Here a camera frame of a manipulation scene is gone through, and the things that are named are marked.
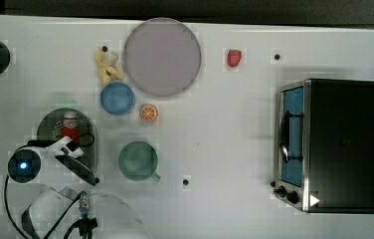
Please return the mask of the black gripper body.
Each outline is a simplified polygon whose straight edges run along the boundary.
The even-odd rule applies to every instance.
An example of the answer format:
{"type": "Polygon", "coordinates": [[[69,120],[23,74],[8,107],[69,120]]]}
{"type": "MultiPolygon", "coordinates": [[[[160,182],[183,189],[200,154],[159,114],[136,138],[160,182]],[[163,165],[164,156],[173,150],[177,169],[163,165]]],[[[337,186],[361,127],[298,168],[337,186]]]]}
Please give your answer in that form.
{"type": "Polygon", "coordinates": [[[58,155],[56,157],[56,160],[64,165],[72,173],[74,173],[77,177],[82,179],[84,182],[92,186],[96,185],[94,172],[83,163],[79,162],[77,159],[68,155],[58,155]]]}

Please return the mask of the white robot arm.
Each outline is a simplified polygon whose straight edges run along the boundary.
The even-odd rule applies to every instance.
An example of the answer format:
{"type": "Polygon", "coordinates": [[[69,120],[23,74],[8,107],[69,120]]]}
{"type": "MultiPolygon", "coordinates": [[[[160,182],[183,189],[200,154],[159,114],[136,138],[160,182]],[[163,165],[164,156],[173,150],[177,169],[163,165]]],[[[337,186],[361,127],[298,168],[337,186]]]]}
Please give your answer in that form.
{"type": "Polygon", "coordinates": [[[151,239],[144,224],[121,199],[98,192],[94,171],[80,162],[83,147],[64,136],[32,141],[8,161],[8,178],[47,190],[20,216],[30,239],[151,239]]]}

